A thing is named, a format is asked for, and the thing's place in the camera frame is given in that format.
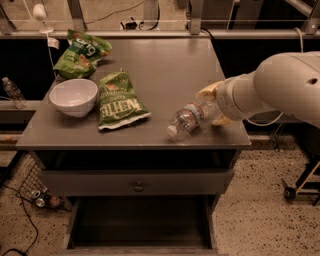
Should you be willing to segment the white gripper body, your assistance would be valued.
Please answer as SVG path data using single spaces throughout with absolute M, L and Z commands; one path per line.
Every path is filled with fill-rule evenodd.
M 239 77 L 231 77 L 221 82 L 216 88 L 216 102 L 220 111 L 234 121 L 248 118 L 248 114 L 240 110 L 233 97 L 234 87 L 239 81 Z

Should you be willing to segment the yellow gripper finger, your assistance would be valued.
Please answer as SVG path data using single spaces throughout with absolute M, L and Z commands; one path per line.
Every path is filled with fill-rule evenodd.
M 214 127 L 226 126 L 232 123 L 232 120 L 225 115 L 220 116 L 216 120 L 211 122 L 211 125 Z
M 196 93 L 196 98 L 200 101 L 214 101 L 216 99 L 217 88 L 221 81 L 210 84 Z

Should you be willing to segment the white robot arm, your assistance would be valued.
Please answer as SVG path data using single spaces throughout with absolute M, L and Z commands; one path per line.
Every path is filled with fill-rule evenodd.
M 231 120 L 280 111 L 320 127 L 320 52 L 273 55 L 255 71 L 213 83 L 196 93 Z

